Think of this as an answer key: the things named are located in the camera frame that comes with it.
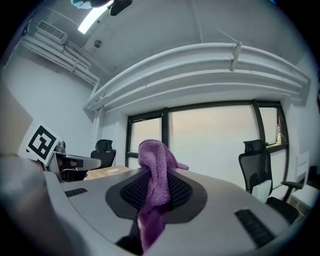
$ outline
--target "wooden desk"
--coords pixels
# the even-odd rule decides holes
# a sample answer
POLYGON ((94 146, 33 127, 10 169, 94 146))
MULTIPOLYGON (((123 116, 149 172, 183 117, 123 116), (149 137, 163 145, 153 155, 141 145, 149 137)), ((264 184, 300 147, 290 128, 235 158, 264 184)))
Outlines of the wooden desk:
POLYGON ((95 170, 89 170, 87 172, 87 177, 84 178, 84 181, 99 179, 99 178, 108 177, 108 176, 117 175, 117 174, 122 174, 122 173, 125 173, 128 171, 131 171, 131 169, 128 167, 125 167, 123 165, 111 166, 111 167, 95 169, 95 170), (114 172, 114 173, 108 173, 108 171, 113 170, 113 169, 119 169, 119 171, 114 172))

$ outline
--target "ceiling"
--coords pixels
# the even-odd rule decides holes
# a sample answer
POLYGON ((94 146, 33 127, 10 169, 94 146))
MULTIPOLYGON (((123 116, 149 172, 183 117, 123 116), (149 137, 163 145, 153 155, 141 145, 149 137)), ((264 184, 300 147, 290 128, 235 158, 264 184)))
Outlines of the ceiling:
POLYGON ((221 31, 243 45, 271 52, 294 65, 307 48, 290 20, 270 0, 133 0, 117 16, 104 13, 82 34, 78 27, 89 12, 77 9, 70 0, 47 0, 33 22, 43 19, 66 32, 73 43, 109 71, 96 70, 104 83, 168 49, 232 43, 221 31), (94 46, 95 40, 102 41, 101 48, 94 46))

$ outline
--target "microfiber cloth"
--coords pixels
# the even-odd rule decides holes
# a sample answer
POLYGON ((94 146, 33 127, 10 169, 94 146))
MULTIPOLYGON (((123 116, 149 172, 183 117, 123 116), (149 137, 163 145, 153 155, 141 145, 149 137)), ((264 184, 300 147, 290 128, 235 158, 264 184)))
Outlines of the microfiber cloth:
POLYGON ((145 204, 138 213, 142 248, 146 252, 165 229, 164 219, 170 202, 167 169, 188 170, 189 167, 177 162, 175 156, 159 140, 144 140, 139 145, 138 153, 139 165, 151 170, 145 204))

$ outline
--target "ceiling light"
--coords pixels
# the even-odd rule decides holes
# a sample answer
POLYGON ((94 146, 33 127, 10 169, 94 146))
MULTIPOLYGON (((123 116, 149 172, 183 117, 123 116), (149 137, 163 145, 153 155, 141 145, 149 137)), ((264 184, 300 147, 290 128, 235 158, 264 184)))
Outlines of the ceiling light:
POLYGON ((114 0, 111 0, 107 2, 105 5, 99 7, 99 8, 93 8, 89 14, 84 18, 82 23, 80 24, 78 30, 85 34, 88 29, 91 27, 91 25, 103 14, 112 4, 114 3, 114 0))

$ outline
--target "window frame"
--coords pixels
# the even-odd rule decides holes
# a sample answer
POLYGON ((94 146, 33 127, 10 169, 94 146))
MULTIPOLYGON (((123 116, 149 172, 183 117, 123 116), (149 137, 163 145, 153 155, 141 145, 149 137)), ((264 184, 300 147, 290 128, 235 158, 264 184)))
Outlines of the window frame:
POLYGON ((169 112, 176 111, 185 111, 185 110, 195 110, 211 107, 227 107, 227 106, 241 106, 241 105, 252 105, 253 112, 255 115, 255 120, 257 123, 259 139, 266 142, 265 128, 262 120, 262 116, 259 108, 276 108, 277 109, 277 122, 282 121, 281 128, 283 132, 283 137, 285 140, 284 144, 267 147, 268 152, 274 153, 281 150, 286 150, 285 157, 285 170, 283 175, 283 181, 286 181, 288 175, 289 167, 289 136, 288 128, 286 123, 286 117, 283 112, 280 101, 270 101, 270 100, 228 100, 228 101, 214 101, 214 102, 205 102, 197 103, 190 105, 182 105, 175 107, 164 107, 159 110, 145 112, 136 115, 128 116, 127 128, 126 128, 126 142, 125 142, 125 166, 129 165, 129 158, 138 158, 138 153, 130 152, 131 147, 131 135, 132 135, 132 124, 136 122, 142 122, 146 120, 161 118, 161 141, 169 147, 169 112))

